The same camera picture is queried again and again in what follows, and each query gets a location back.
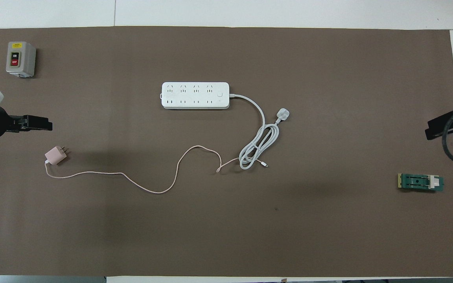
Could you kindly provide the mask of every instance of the switch box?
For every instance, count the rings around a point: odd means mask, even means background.
[[[227,109],[230,86],[223,82],[166,82],[160,99],[165,109]]]
[[[34,76],[36,48],[25,41],[8,43],[6,70],[17,77]]]

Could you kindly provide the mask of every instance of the charger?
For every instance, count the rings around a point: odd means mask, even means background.
[[[281,108],[277,113],[277,120],[275,120],[272,124],[266,124],[265,122],[265,115],[259,105],[254,102],[252,99],[237,94],[230,94],[229,93],[229,86],[227,83],[180,83],[180,82],[169,82],[162,84],[162,93],[160,94],[160,99],[162,100],[162,106],[166,109],[186,109],[186,110],[196,110],[196,109],[226,109],[230,106],[230,99],[233,98],[240,98],[244,99],[247,102],[253,104],[256,109],[259,111],[261,118],[262,118],[262,125],[259,127],[255,137],[247,143],[247,145],[241,150],[239,156],[234,158],[226,163],[221,161],[221,155],[207,147],[202,145],[194,145],[190,147],[181,158],[178,160],[176,165],[176,173],[174,175],[174,181],[172,184],[163,191],[152,191],[142,187],[141,185],[137,184],[135,181],[130,179],[125,173],[123,172],[97,172],[97,171],[85,171],[76,173],[70,176],[64,177],[57,177],[53,176],[48,172],[48,164],[57,165],[59,162],[66,158],[66,153],[64,147],[54,147],[50,151],[45,154],[46,161],[45,161],[45,171],[48,176],[56,179],[66,179],[71,178],[81,174],[87,173],[94,173],[94,174],[104,174],[104,175],[122,175],[131,183],[136,185],[137,187],[141,188],[150,193],[154,194],[162,194],[169,191],[174,184],[176,183],[176,179],[178,177],[178,170],[179,164],[181,160],[183,160],[184,156],[193,149],[203,149],[208,152],[216,154],[219,158],[219,167],[216,169],[218,173],[222,167],[225,165],[239,160],[239,165],[243,170],[247,170],[255,162],[260,163],[264,167],[268,167],[268,165],[259,160],[261,154],[270,147],[275,140],[279,136],[279,126],[278,124],[281,121],[285,121],[289,117],[289,111],[285,108]]]

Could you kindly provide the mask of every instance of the gray switch box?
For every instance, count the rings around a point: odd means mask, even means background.
[[[7,72],[17,77],[32,77],[36,64],[36,48],[25,41],[8,43]]]

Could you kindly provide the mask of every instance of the on/off switch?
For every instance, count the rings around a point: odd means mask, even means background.
[[[20,59],[19,58],[19,53],[18,52],[12,52],[11,53],[11,61],[9,63],[10,66],[18,66],[18,60]]]

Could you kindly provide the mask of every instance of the brown mat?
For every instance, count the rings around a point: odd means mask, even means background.
[[[9,41],[38,48],[36,76],[5,73]],[[192,145],[229,160],[260,119],[171,111],[165,81],[228,82],[275,120],[262,160],[214,174]],[[453,162],[426,121],[453,109],[448,31],[103,27],[0,30],[11,115],[52,132],[0,138],[0,274],[77,276],[453,276]],[[397,173],[438,174],[438,193],[399,190]]]

